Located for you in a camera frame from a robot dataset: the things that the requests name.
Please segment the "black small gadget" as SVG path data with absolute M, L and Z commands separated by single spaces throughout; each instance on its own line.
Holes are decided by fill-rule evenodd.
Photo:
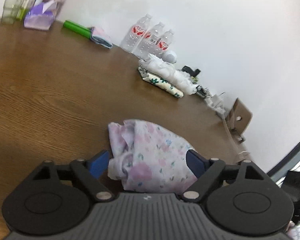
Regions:
M 192 77 L 192 78 L 195 78 L 195 77 L 197 77 L 199 74 L 200 74 L 200 72 L 201 72 L 201 70 L 200 69 L 195 69 L 195 70 L 193 70 L 191 67 L 189 67 L 189 66 L 183 66 L 183 68 L 181 69 L 183 72 L 186 72 L 186 73 L 188 73 L 189 75 L 190 75 L 190 77 Z

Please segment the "pink floral garment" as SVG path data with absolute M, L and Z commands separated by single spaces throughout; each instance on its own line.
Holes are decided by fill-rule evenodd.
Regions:
M 182 193 L 196 180 L 186 164 L 193 146 L 183 137 L 152 122 L 130 119 L 108 125 L 113 158 L 108 177 L 124 190 Z

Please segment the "folded green floral cloth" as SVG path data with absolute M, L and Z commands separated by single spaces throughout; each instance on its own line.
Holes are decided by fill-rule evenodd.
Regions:
M 184 96 L 183 92 L 179 90 L 177 87 L 175 87 L 167 80 L 163 79 L 162 77 L 152 74 L 142 66 L 138 66 L 138 72 L 142 77 L 143 81 L 150 83 L 151 85 L 156 86 L 161 90 L 164 90 L 165 92 L 171 94 L 175 98 L 179 99 Z

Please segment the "clear drinking glass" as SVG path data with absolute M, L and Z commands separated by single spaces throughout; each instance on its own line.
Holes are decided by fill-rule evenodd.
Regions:
M 24 0 L 5 0 L 1 24 L 13 24 L 17 18 L 17 14 L 23 5 Z

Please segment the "right water bottle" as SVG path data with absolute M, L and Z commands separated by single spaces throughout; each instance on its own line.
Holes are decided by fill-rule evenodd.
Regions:
M 151 54 L 162 57 L 163 53 L 169 48 L 170 44 L 173 41 L 174 37 L 174 31 L 172 29 L 164 32 L 154 45 L 154 47 L 151 49 Z

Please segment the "brown cardboard stand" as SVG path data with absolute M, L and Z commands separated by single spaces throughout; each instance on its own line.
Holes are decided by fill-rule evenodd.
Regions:
M 228 116 L 226 117 L 226 123 L 230 133 L 237 138 L 239 144 L 245 141 L 243 133 L 250 124 L 252 117 L 252 112 L 239 98 L 237 98 L 232 109 L 229 111 Z

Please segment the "white crumpled cloth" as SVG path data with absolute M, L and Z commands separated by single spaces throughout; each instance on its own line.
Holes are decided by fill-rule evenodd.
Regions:
M 153 54 L 148 54 L 146 60 L 140 59 L 139 66 L 167 80 L 181 90 L 184 95 L 197 93 L 197 85 L 191 81 L 191 77 L 188 73 L 177 70 L 173 64 L 165 62 Z

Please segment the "folded pink blue cloth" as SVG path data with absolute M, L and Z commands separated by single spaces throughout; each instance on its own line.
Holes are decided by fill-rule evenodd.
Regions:
M 95 44 L 101 45 L 104 48 L 113 48 L 113 44 L 110 40 L 110 37 L 105 33 L 105 31 L 101 27 L 90 28 L 90 39 Z

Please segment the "white round device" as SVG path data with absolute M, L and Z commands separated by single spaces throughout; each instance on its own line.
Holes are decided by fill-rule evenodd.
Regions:
M 162 60 L 174 64 L 177 62 L 177 55 L 174 51 L 168 50 L 163 53 Z

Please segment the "purple tissue pack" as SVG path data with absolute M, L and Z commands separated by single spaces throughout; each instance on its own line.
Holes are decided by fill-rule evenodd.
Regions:
M 49 30 L 56 18 L 57 5 L 56 1 L 50 0 L 32 7 L 24 18 L 24 27 L 42 31 Z

